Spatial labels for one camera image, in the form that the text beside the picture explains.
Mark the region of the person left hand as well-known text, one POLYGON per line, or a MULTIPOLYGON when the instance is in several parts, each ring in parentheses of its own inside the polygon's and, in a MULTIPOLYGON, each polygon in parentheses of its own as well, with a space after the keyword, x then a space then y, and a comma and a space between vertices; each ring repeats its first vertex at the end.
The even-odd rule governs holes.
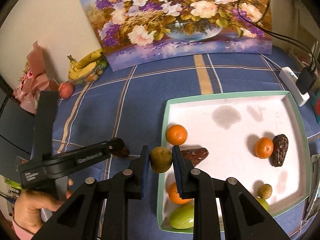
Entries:
POLYGON ((12 229, 19 239, 32 239, 44 224, 41 209, 55 212, 62 204, 46 192, 23 190, 15 202, 12 229))

